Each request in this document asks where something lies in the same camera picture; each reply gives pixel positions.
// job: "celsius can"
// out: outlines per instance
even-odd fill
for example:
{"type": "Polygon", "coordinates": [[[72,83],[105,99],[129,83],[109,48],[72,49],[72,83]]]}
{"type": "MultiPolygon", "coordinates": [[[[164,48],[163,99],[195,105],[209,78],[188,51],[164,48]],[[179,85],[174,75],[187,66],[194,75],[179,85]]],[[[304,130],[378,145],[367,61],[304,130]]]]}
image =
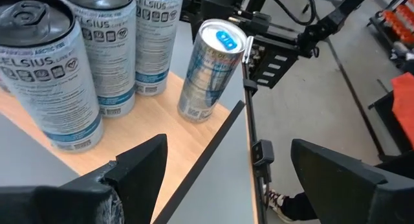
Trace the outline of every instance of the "celsius can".
{"type": "Polygon", "coordinates": [[[1,80],[1,78],[0,78],[0,89],[2,89],[4,92],[10,93],[10,90],[7,88],[6,84],[1,80]]]}
{"type": "Polygon", "coordinates": [[[105,117],[120,117],[135,104],[135,0],[62,0],[82,28],[105,117]]]}
{"type": "Polygon", "coordinates": [[[210,117],[239,65],[246,41],[246,34],[227,21],[211,19],[201,25],[178,106],[184,118],[203,122],[210,117]]]}
{"type": "Polygon", "coordinates": [[[59,0],[0,0],[0,77],[52,145],[92,148],[104,132],[79,23],[59,0]]]}
{"type": "Polygon", "coordinates": [[[182,0],[136,0],[136,91],[157,95],[167,86],[182,0]]]}

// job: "sneaker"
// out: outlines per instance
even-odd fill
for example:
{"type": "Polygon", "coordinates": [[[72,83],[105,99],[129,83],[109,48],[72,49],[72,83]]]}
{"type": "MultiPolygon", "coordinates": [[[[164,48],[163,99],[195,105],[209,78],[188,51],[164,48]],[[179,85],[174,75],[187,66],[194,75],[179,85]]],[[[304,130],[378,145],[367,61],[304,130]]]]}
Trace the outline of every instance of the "sneaker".
{"type": "Polygon", "coordinates": [[[282,220],[284,223],[293,223],[294,221],[290,218],[288,218],[281,209],[281,206],[283,205],[283,202],[287,196],[281,195],[277,193],[275,190],[271,189],[268,194],[265,194],[265,196],[269,199],[269,207],[272,208],[274,212],[279,216],[280,220],[282,220]]]}

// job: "person's leg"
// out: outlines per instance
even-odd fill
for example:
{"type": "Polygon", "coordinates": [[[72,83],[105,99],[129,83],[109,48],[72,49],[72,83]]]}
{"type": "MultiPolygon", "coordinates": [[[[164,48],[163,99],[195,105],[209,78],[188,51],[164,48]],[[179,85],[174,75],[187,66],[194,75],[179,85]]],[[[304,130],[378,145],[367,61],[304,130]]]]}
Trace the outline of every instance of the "person's leg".
{"type": "Polygon", "coordinates": [[[294,198],[286,197],[280,209],[291,220],[307,221],[318,219],[306,194],[300,193],[294,198]]]}

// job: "white can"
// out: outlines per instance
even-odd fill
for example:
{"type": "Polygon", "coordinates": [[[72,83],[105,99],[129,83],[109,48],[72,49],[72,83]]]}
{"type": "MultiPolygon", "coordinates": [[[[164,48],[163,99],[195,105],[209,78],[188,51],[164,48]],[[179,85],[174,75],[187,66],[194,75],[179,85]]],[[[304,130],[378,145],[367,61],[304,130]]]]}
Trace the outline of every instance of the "white can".
{"type": "Polygon", "coordinates": [[[0,77],[52,145],[95,146],[103,123],[71,10],[59,0],[0,0],[0,32],[0,77]]]}
{"type": "Polygon", "coordinates": [[[0,78],[0,89],[2,89],[6,93],[10,93],[10,90],[7,88],[7,85],[4,83],[4,81],[0,78]]]}
{"type": "Polygon", "coordinates": [[[221,19],[206,20],[194,41],[193,53],[180,95],[178,110],[191,122],[208,120],[239,65],[246,34],[221,19]]]}
{"type": "Polygon", "coordinates": [[[81,25],[101,114],[128,114],[135,104],[135,0],[62,1],[81,25]]]}
{"type": "Polygon", "coordinates": [[[182,0],[136,0],[136,91],[141,95],[162,93],[182,0]]]}

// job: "pull tab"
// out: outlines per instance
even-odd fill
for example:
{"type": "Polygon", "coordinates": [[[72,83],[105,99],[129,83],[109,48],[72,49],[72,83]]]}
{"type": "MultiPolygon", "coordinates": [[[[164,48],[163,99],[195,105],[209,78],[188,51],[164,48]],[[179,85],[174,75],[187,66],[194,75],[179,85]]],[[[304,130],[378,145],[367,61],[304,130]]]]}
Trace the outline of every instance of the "pull tab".
{"type": "Polygon", "coordinates": [[[39,1],[20,1],[13,6],[11,22],[17,26],[34,26],[46,14],[46,6],[39,1]]]}
{"type": "Polygon", "coordinates": [[[237,43],[232,39],[232,37],[225,31],[219,30],[215,37],[221,42],[226,50],[232,50],[237,47],[237,43]]]}

